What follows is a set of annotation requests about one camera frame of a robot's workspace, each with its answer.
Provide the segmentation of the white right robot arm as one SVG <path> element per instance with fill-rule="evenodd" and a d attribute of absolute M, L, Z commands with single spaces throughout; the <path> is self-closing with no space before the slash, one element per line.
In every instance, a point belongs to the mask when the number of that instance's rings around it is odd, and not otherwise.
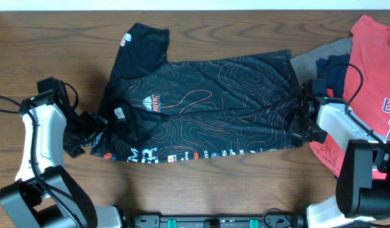
<path fill-rule="evenodd" d="M 303 84 L 302 111 L 290 133 L 302 142 L 331 136 L 344 152 L 335 195 L 307 207 L 307 227 L 371 227 L 390 219 L 390 141 L 369 129 L 348 102 L 329 97 L 325 80 Z"/>

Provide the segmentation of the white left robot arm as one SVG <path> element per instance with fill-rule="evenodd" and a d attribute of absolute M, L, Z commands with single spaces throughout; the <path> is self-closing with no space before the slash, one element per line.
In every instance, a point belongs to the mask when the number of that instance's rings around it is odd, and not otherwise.
<path fill-rule="evenodd" d="M 16 227 L 125 227 L 117 206 L 96 206 L 65 170 L 64 155 L 83 154 L 105 126 L 91 112 L 77 113 L 70 84 L 37 82 L 38 94 L 17 103 L 25 126 L 22 164 L 0 204 Z"/>

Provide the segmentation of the black orange-patterned jersey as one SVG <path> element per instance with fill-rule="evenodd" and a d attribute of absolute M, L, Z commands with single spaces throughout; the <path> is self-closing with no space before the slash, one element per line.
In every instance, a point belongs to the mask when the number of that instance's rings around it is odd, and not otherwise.
<path fill-rule="evenodd" d="M 136 23 L 123 36 L 91 154 L 166 163 L 296 148 L 301 108 L 289 50 L 220 60 L 167 59 L 169 31 Z"/>

